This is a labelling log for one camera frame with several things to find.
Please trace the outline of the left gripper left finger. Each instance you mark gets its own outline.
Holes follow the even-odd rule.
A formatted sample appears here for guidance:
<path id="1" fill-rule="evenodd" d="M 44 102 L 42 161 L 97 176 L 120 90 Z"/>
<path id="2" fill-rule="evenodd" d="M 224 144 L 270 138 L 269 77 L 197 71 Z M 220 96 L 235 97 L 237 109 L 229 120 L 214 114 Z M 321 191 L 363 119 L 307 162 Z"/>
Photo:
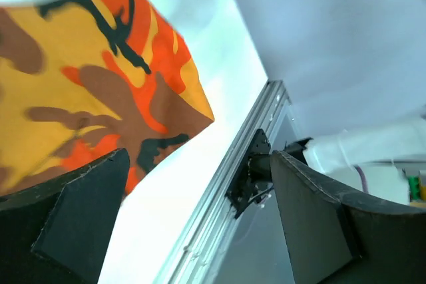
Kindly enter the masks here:
<path id="1" fill-rule="evenodd" d="M 1 197 L 1 282 L 96 283 L 129 168 L 118 149 Z"/>

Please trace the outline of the orange camouflage trousers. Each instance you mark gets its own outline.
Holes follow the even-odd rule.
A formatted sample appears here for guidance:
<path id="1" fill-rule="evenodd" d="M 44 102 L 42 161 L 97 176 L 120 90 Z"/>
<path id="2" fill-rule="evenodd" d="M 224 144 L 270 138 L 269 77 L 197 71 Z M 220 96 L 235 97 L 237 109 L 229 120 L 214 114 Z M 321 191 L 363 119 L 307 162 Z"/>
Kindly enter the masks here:
<path id="1" fill-rule="evenodd" d="M 130 193 L 214 121 L 183 38 L 148 0 L 1 8 L 1 193 L 124 148 Z"/>

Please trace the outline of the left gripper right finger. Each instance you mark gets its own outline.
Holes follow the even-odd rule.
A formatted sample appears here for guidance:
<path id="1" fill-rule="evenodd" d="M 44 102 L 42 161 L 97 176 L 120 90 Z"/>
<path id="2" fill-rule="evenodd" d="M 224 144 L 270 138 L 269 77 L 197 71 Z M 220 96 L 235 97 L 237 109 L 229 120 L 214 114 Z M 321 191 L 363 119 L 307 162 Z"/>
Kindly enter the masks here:
<path id="1" fill-rule="evenodd" d="M 384 200 L 273 152 L 296 283 L 424 283 L 425 210 Z"/>

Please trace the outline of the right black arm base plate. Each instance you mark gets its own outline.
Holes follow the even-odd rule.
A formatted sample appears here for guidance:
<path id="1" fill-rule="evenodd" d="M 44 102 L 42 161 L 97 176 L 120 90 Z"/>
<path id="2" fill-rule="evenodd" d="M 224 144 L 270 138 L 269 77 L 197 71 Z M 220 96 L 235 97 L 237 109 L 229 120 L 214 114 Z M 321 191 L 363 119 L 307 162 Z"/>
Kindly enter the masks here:
<path id="1" fill-rule="evenodd" d="M 261 204 L 273 190 L 272 186 L 260 189 L 260 184 L 272 183 L 270 149 L 266 133 L 257 129 L 225 193 L 235 209 L 234 219 L 238 219 L 251 204 Z"/>

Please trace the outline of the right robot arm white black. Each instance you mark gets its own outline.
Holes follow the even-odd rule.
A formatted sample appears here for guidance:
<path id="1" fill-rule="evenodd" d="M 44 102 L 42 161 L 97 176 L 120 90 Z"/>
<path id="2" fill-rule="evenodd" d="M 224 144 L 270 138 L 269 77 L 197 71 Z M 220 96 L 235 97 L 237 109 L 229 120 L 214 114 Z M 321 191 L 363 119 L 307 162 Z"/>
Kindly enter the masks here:
<path id="1" fill-rule="evenodd" d="M 236 0 L 321 172 L 425 156 L 425 0 Z"/>

